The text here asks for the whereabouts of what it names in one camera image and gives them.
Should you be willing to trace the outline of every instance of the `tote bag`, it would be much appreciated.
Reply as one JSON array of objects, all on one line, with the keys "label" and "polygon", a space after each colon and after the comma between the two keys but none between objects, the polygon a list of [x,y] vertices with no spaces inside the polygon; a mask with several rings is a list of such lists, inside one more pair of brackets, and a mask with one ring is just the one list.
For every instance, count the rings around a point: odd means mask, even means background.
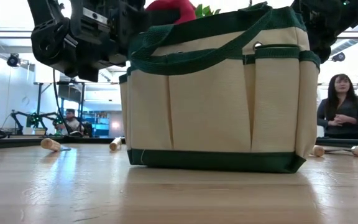
[{"label": "tote bag", "polygon": [[312,150],[319,58],[290,7],[151,27],[129,55],[120,83],[131,164],[292,173]]}]

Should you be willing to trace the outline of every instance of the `red object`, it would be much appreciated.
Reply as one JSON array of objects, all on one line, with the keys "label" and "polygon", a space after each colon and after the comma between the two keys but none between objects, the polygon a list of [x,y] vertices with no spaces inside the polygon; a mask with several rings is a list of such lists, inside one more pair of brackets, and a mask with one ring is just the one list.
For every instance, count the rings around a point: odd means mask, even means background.
[{"label": "red object", "polygon": [[180,19],[177,20],[175,24],[181,24],[183,22],[197,19],[196,8],[189,0],[156,0],[146,8],[146,11],[162,9],[180,10]]}]

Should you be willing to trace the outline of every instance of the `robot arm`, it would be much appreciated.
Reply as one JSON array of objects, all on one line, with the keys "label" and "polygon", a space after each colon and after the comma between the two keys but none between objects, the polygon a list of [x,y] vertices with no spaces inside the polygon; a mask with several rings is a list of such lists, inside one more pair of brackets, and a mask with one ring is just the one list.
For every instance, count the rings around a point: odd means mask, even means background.
[{"label": "robot arm", "polygon": [[[71,0],[71,18],[57,0],[28,0],[34,18],[35,58],[68,77],[98,81],[98,70],[125,66],[131,38],[150,26],[173,24],[179,10],[144,10],[145,0]],[[294,0],[303,16],[310,49],[322,62],[348,27],[358,25],[358,0]]]}]

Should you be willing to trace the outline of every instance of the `woman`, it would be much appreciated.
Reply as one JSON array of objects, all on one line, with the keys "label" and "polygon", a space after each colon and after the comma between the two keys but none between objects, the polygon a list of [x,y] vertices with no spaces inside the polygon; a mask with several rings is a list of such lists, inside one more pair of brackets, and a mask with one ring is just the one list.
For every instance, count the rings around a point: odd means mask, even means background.
[{"label": "woman", "polygon": [[332,77],[328,98],[317,110],[317,125],[324,127],[324,136],[338,139],[358,139],[358,96],[345,74]]}]

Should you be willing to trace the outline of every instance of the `wooden surface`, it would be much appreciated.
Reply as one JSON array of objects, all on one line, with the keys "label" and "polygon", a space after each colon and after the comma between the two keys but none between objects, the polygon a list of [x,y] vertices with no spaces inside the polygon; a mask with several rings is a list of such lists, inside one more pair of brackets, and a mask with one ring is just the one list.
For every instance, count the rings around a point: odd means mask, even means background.
[{"label": "wooden surface", "polygon": [[0,149],[0,224],[358,224],[348,154],[311,157],[297,174],[248,174],[136,167],[124,147],[71,146]]}]

